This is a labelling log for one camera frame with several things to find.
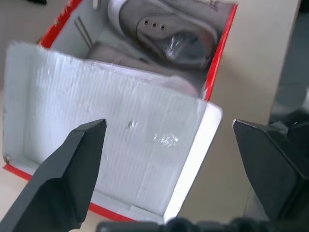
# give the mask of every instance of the table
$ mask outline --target table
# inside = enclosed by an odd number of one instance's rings
[[[261,124],[268,122],[299,4],[298,0],[238,2],[211,98],[213,103],[222,107],[224,117],[180,211],[180,216],[194,222],[206,219],[228,222],[243,213],[250,183],[231,128],[232,120],[239,118]],[[24,14],[13,19],[14,25],[29,28],[16,31],[18,29],[14,26],[4,27],[7,34],[6,41],[1,41],[0,68],[4,63],[4,44],[7,40],[17,37],[28,41],[36,36],[32,40],[36,41],[50,26],[65,1],[49,1],[44,13],[38,6],[29,4],[18,0],[0,3],[1,13],[8,16],[16,12]],[[27,17],[35,15],[35,12],[41,12],[41,17],[44,14],[44,19],[41,20],[40,15],[35,16],[37,18]],[[35,19],[40,26],[33,31],[29,23],[30,20],[35,22]],[[0,218],[25,184],[25,180],[0,169]],[[95,231],[96,225],[102,220],[101,216],[89,212],[79,231]]]

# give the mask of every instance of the shoe box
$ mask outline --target shoe box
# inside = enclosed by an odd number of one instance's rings
[[[89,209],[112,220],[164,223],[180,211],[219,127],[221,109],[208,101],[237,5],[226,17],[209,68],[188,75],[187,81],[201,92],[192,97],[148,84],[143,78],[153,75],[149,72],[85,59],[98,41],[136,58],[148,58],[114,31],[108,4],[71,0],[40,46],[10,45],[4,88],[4,169],[29,180],[68,132],[107,118]]]

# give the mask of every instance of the corrugated cardboard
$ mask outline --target corrugated cardboard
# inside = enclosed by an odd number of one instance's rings
[[[92,202],[132,219],[164,222],[180,210],[222,113],[209,102],[150,85],[124,69],[11,44],[4,156],[32,174],[72,129],[106,118]]]

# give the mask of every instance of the beige table surface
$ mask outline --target beige table surface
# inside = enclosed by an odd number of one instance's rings
[[[36,41],[65,2],[49,0],[46,7],[23,0],[0,2],[1,73],[7,41]],[[298,0],[238,2],[211,98],[222,107],[224,117],[180,212],[180,216],[193,221],[227,222],[243,213],[250,184],[231,129],[232,120],[267,123],[298,9]],[[26,181],[0,169],[0,219],[25,184]],[[89,212],[79,231],[95,231],[101,220],[104,219]]]

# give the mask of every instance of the white cardboard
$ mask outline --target white cardboard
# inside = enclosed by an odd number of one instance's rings
[[[4,89],[4,156],[32,174],[68,133],[106,118],[92,202],[136,220],[175,217],[221,121],[202,99],[106,65],[13,43]]]

